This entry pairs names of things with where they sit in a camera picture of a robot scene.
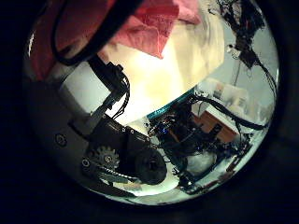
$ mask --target black plastic part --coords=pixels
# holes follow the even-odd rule
[[[146,148],[137,154],[135,171],[139,179],[148,185],[162,183],[167,174],[162,155],[153,148]]]
[[[108,12],[103,23],[97,29],[90,42],[73,58],[64,58],[56,48],[56,33],[60,22],[60,18],[64,14],[64,10],[68,4],[68,0],[64,0],[64,4],[57,15],[51,33],[51,48],[53,55],[58,62],[71,66],[90,60],[96,53],[116,34],[127,19],[135,12],[143,0],[118,0]]]

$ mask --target pink cloth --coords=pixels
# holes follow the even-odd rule
[[[88,4],[85,0],[70,1],[58,27],[57,49],[65,49],[83,36],[92,36],[114,1],[89,0]],[[50,48],[50,32],[62,2],[52,0],[36,25],[31,62],[39,80],[46,78],[55,64]],[[111,41],[162,58],[162,51],[177,19],[198,24],[198,1],[145,0]]]

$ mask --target orange component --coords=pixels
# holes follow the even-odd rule
[[[201,128],[205,133],[209,133],[215,127],[216,124],[220,124],[222,129],[218,133],[217,137],[223,143],[232,142],[236,136],[236,132],[234,132],[231,128],[229,128],[227,125],[222,123],[219,119],[217,119],[207,111],[205,111],[200,117],[197,117],[193,114],[192,120],[198,126],[202,126]]]

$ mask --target wire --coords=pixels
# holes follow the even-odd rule
[[[130,81],[128,79],[127,76],[124,76],[125,81],[126,81],[126,86],[127,86],[127,91],[126,91],[126,95],[125,95],[125,99],[123,101],[122,106],[120,107],[120,109],[118,110],[118,112],[115,113],[115,115],[112,117],[113,119],[118,118],[120,115],[122,115],[124,113],[124,109],[125,107],[128,105],[129,103],[129,99],[130,99]]]
[[[260,125],[260,124],[252,123],[252,122],[250,122],[248,120],[242,119],[242,118],[236,116],[230,110],[228,110],[224,105],[222,105],[222,104],[220,104],[217,101],[214,101],[212,99],[206,98],[205,96],[194,95],[193,97],[195,98],[196,102],[197,101],[204,101],[206,103],[209,103],[214,108],[216,108],[217,110],[219,110],[221,113],[227,115],[228,117],[230,117],[231,119],[233,119],[235,122],[241,124],[244,127],[260,131],[260,130],[263,130],[264,128],[266,128],[269,125],[268,123],[266,123],[265,125]]]
[[[71,66],[91,59],[108,41],[116,34],[126,20],[135,12],[143,0],[130,0],[130,1],[116,1],[112,9],[106,15],[101,26],[97,29],[90,42],[73,58],[65,58],[61,55],[56,47],[56,34],[58,25],[64,14],[69,0],[64,0],[61,9],[54,21],[52,32],[50,35],[50,45],[52,53],[59,63]]]

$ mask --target metal gear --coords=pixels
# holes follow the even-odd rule
[[[111,147],[99,147],[95,150],[94,159],[103,167],[115,170],[119,167],[119,154]]]

